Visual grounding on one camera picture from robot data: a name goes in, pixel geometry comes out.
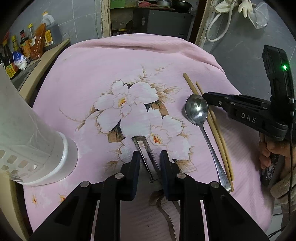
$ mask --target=white hose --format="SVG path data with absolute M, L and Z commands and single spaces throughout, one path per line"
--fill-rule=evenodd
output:
M 215 39 L 209 39 L 209 32 L 210 32 L 210 29 L 211 27 L 213 26 L 213 24 L 216 22 L 216 20 L 221 16 L 221 13 L 217 14 L 215 16 L 215 18 L 213 19 L 213 21 L 210 23 L 210 25 L 207 27 L 207 31 L 205 33 L 205 37 L 207 39 L 207 41 L 209 42 L 216 42 L 218 40 L 220 40 L 227 32 L 228 28 L 229 28 L 229 25 L 230 25 L 230 21 L 231 21 L 231 16 L 232 16 L 232 11 L 233 11 L 233 8 L 234 8 L 234 4 L 235 4 L 236 1 L 232 1 L 231 5 L 230 5 L 230 10 L 229 10 L 229 15 L 228 15 L 228 22 L 227 22 L 227 25 L 226 25 L 226 28 L 224 30 L 224 32 L 218 37 L 218 38 L 215 38 Z

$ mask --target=spoon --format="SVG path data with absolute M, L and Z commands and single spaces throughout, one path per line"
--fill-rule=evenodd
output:
M 187 119 L 194 125 L 198 126 L 209 146 L 210 152 L 214 159 L 220 184 L 229 192 L 231 190 L 228 178 L 220 164 L 220 161 L 213 149 L 213 146 L 204 129 L 204 122 L 207 119 L 208 106 L 206 100 L 200 95 L 190 95 L 185 102 L 185 114 Z

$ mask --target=metal tongs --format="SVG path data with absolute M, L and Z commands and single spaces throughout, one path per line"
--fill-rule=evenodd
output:
M 160 183 L 162 183 L 162 177 L 161 177 L 161 171 L 157 165 L 157 162 L 155 160 L 155 157 L 152 153 L 152 150 L 147 142 L 147 139 L 146 137 L 144 136 L 135 136 L 135 137 L 132 137 L 132 141 L 135 143 L 136 147 L 137 147 L 137 150 L 140 152 L 140 155 L 141 155 L 141 158 L 142 158 L 142 161 L 144 163 L 144 166 L 145 166 L 145 169 L 148 171 L 149 173 L 149 179 L 150 179 L 150 182 L 154 182 L 156 180 L 158 180 Z M 144 144 L 144 147 L 146 149 L 146 152 L 149 156 L 149 159 L 155 169 L 155 172 L 157 174 L 157 178 L 155 178 L 153 175 L 152 175 L 152 172 L 150 171 L 149 167 L 148 167 L 148 164 L 147 164 L 147 161 L 144 157 L 144 154 L 140 148 L 140 145 L 138 143 L 138 141 L 142 141 L 143 144 Z M 167 212 L 162 208 L 161 206 L 161 200 L 164 198 L 164 195 L 160 196 L 158 199 L 157 199 L 157 202 L 156 202 L 156 206 L 157 206 L 157 209 L 162 213 L 162 215 L 165 217 L 167 223 L 168 223 L 168 228 L 169 228 L 169 232 L 170 232 L 170 236 L 171 236 L 171 239 L 172 241 L 177 241 L 177 238 L 176 238 L 176 235 L 175 235 L 175 229 L 174 229 L 174 224 L 170 218 L 170 216 L 167 214 Z M 181 210 L 180 210 L 180 204 L 178 203 L 178 201 L 172 201 L 175 208 L 177 209 L 178 213 L 180 214 Z

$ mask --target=floral tablecloth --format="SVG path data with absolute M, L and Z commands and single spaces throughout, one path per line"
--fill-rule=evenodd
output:
M 146 136 L 159 161 L 167 150 L 180 169 L 197 181 L 218 180 L 200 130 L 182 115 L 192 94 L 182 74 L 205 92 L 239 94 L 215 58 L 179 38 L 130 34 L 94 39 L 67 48 L 47 75 L 33 109 L 52 128 L 72 138 L 78 163 L 65 179 L 24 187 L 33 230 L 80 182 L 104 181 L 130 162 L 133 136 Z M 273 211 L 271 196 L 261 187 L 258 133 L 214 108 L 230 153 L 235 181 L 233 197 L 264 230 Z M 222 163 L 207 123 L 205 129 Z M 136 198 L 121 203 L 121 238 L 171 240 L 165 218 L 156 207 L 161 186 L 149 183 L 141 167 Z M 179 233 L 179 216 L 171 202 L 163 208 Z

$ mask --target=plastic jug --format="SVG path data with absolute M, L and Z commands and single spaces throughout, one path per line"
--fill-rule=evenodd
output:
M 58 46 L 63 41 L 63 38 L 58 23 L 54 21 L 54 18 L 48 12 L 43 13 L 41 23 L 46 25 L 44 50 L 47 51 Z
M 0 64 L 0 172 L 24 185 L 68 176 L 78 159 L 76 144 L 39 118 Z

